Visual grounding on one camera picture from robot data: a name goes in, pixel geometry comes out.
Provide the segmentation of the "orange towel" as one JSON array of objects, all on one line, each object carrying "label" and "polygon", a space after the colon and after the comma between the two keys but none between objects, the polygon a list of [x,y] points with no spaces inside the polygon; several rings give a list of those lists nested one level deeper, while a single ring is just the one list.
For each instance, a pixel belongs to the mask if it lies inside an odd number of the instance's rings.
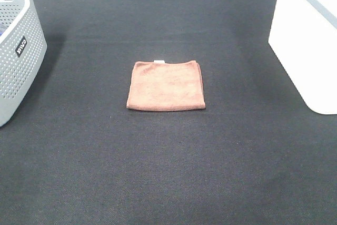
[{"label": "orange towel", "polygon": [[197,61],[135,63],[126,107],[139,111],[188,111],[206,108]]}]

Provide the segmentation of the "black table mat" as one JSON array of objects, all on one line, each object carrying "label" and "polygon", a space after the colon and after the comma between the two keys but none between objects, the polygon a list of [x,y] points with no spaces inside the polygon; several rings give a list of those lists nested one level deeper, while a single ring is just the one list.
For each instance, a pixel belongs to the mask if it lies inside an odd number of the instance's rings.
[{"label": "black table mat", "polygon": [[[1,224],[336,224],[336,116],[267,39],[276,0],[34,0],[47,52],[1,128]],[[206,109],[126,108],[196,60]]]}]

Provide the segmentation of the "white plastic basket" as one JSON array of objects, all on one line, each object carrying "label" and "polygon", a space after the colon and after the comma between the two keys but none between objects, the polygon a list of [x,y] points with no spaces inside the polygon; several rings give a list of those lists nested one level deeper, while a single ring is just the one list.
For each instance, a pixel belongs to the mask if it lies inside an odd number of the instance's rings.
[{"label": "white plastic basket", "polygon": [[268,43],[308,108],[336,114],[336,0],[276,0]]}]

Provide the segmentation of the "grey perforated laundry basket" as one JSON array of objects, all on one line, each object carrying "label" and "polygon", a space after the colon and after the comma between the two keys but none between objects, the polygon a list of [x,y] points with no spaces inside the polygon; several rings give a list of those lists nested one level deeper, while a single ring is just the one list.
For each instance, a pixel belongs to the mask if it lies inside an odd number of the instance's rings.
[{"label": "grey perforated laundry basket", "polygon": [[47,43],[33,0],[1,1],[1,125],[21,104],[44,59]]}]

